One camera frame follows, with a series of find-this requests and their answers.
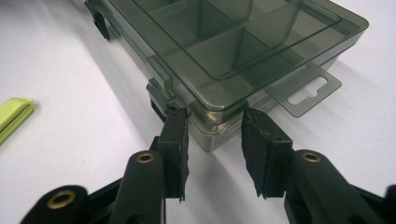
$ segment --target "hang hole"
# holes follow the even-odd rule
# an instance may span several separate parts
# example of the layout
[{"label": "hang hole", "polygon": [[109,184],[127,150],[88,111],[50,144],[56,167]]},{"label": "hang hole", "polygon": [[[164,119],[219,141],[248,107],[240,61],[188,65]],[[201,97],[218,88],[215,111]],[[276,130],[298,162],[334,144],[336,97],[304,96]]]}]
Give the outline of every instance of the hang hole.
[{"label": "hang hole", "polygon": [[312,98],[318,95],[318,90],[327,83],[326,78],[316,77],[306,84],[302,89],[295,92],[288,98],[288,102],[297,105],[306,98]]}]

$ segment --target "transparent plastic box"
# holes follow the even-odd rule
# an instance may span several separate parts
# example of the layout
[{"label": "transparent plastic box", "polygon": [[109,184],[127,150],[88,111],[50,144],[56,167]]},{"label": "transparent plastic box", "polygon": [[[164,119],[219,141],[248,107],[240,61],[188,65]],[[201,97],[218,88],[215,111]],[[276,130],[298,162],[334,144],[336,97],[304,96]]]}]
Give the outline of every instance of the transparent plastic box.
[{"label": "transparent plastic box", "polygon": [[[300,117],[337,90],[341,82],[326,70],[368,27],[328,0],[87,0],[86,6],[146,62],[153,106],[164,116],[189,109],[190,133],[206,151],[239,132],[246,108],[268,112],[281,104]],[[318,77],[326,83],[317,96],[290,103]]]}]

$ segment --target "yellow-green marker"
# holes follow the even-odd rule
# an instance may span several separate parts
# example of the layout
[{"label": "yellow-green marker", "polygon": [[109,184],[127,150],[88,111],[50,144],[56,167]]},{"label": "yellow-green marker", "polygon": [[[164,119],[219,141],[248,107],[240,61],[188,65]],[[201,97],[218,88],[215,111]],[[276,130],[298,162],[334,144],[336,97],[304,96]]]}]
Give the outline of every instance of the yellow-green marker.
[{"label": "yellow-green marker", "polygon": [[0,105],[0,144],[33,112],[33,100],[13,97]]}]

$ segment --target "white surface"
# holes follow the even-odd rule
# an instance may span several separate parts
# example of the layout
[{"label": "white surface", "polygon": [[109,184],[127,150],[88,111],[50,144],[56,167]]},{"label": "white surface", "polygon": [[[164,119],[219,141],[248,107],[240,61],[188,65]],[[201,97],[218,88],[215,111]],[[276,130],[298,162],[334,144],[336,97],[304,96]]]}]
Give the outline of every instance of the white surface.
[{"label": "white surface", "polygon": [[[370,22],[329,70],[343,87],[300,119],[270,116],[294,148],[325,154],[352,184],[383,195],[396,183],[396,2],[341,1]],[[48,191],[89,193],[123,175],[162,123],[146,78],[107,43],[82,1],[0,1],[0,102],[35,112],[0,146],[0,223],[17,223]],[[237,136],[213,154],[191,139],[187,201],[167,200],[168,223],[288,223],[282,199],[257,198]]]}]

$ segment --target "clamp jaw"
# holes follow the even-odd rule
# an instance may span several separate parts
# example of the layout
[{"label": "clamp jaw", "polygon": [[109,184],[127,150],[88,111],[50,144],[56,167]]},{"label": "clamp jaw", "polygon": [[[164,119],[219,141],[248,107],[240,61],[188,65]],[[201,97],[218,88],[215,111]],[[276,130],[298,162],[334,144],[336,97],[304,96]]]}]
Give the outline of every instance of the clamp jaw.
[{"label": "clamp jaw", "polygon": [[348,184],[332,163],[292,140],[264,113],[245,111],[242,149],[258,196],[285,197],[292,224],[395,223],[396,185],[385,199]]},{"label": "clamp jaw", "polygon": [[88,195],[63,186],[44,195],[22,224],[102,224],[165,221],[165,199],[185,199],[189,136],[186,109],[171,111],[149,150],[135,153],[122,179]]}]

